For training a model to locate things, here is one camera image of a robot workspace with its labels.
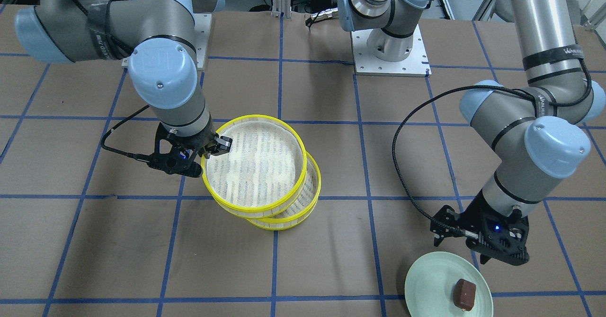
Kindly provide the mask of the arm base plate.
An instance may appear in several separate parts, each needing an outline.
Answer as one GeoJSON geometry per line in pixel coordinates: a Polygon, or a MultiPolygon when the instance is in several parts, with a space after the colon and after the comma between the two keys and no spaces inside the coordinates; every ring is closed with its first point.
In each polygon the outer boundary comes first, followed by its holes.
{"type": "Polygon", "coordinates": [[[403,39],[381,29],[351,32],[355,73],[366,76],[420,76],[432,74],[420,26],[403,39]]]}

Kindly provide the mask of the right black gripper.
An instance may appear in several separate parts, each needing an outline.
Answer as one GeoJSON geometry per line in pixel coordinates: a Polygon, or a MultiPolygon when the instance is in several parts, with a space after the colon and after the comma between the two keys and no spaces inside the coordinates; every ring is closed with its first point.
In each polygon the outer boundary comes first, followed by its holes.
{"type": "Polygon", "coordinates": [[[218,136],[211,118],[200,118],[191,125],[173,127],[159,123],[159,145],[169,144],[169,151],[159,150],[160,159],[209,158],[229,153],[233,139],[218,136]]]}

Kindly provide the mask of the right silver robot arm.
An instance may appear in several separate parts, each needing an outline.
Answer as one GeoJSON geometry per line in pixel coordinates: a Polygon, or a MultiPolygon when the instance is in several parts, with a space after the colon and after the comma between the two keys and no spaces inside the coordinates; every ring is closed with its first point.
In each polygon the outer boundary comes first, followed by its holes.
{"type": "Polygon", "coordinates": [[[44,63],[128,59],[139,96],[160,121],[160,137],[183,156],[229,152],[196,83],[195,14],[224,0],[40,0],[14,24],[30,56],[44,63]]]}

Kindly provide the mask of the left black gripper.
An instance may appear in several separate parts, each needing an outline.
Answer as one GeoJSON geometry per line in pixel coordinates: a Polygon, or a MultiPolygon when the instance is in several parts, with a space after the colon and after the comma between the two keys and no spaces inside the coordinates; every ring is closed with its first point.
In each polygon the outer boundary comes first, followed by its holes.
{"type": "Polygon", "coordinates": [[[519,209],[503,216],[487,203],[480,191],[462,213],[463,226],[478,233],[478,239],[467,238],[466,246],[480,254],[480,263],[491,259],[509,265],[528,263],[530,255],[526,247],[529,219],[522,217],[519,209]]]}

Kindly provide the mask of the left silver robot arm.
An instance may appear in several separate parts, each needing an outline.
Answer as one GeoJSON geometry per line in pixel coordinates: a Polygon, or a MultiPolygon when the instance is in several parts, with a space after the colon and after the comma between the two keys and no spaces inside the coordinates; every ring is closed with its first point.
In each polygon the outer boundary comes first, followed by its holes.
{"type": "Polygon", "coordinates": [[[558,184],[573,175],[591,143],[580,123],[599,116],[605,92],[591,80],[574,35],[566,0],[512,0],[527,86],[507,88],[493,80],[445,91],[420,104],[392,139],[392,161],[404,182],[396,144],[403,126],[421,108],[457,92],[459,110],[501,162],[461,213],[442,207],[430,220],[434,246],[445,238],[466,240],[481,263],[497,259],[518,266],[529,261],[528,215],[558,184]]]}

